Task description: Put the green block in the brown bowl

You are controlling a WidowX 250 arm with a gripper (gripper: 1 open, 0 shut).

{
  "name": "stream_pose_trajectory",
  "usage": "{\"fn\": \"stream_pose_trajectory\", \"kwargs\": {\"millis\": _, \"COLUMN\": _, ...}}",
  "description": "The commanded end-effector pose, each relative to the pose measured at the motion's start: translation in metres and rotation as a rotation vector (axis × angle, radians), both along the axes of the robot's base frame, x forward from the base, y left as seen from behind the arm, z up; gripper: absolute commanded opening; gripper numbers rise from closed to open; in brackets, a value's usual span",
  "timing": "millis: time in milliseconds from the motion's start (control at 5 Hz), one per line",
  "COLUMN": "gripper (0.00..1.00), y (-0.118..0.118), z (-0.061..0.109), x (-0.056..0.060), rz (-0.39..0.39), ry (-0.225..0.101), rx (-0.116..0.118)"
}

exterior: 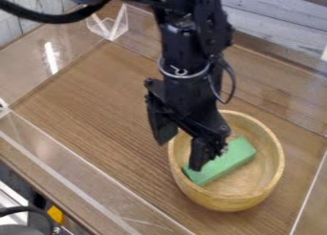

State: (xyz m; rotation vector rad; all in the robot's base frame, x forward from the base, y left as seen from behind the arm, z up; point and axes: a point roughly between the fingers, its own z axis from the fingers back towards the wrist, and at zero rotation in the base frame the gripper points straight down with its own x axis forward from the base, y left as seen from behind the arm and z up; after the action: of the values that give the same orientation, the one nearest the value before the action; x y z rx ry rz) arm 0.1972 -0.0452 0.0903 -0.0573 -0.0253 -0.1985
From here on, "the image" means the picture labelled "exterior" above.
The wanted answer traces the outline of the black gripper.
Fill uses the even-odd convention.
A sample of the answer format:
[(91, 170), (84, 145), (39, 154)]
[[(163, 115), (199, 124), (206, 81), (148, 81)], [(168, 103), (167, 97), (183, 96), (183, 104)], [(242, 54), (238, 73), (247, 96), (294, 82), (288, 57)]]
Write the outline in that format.
[(216, 103), (223, 103), (223, 69), (208, 66), (194, 74), (160, 68), (163, 80), (144, 80), (147, 114), (154, 138), (164, 145), (184, 130), (192, 137), (190, 168), (199, 172), (223, 153), (230, 127)]

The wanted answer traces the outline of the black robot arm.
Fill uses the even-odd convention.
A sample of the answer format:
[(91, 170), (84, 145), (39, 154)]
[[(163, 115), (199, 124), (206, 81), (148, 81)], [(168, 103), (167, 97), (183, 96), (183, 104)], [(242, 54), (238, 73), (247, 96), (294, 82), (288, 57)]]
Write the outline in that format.
[[(72, 0), (95, 6), (110, 0)], [(222, 0), (131, 0), (152, 8), (162, 35), (162, 79), (144, 80), (154, 137), (167, 143), (184, 130), (191, 136), (190, 168), (223, 154), (231, 129), (218, 110), (223, 74), (231, 69), (223, 50), (234, 29)]]

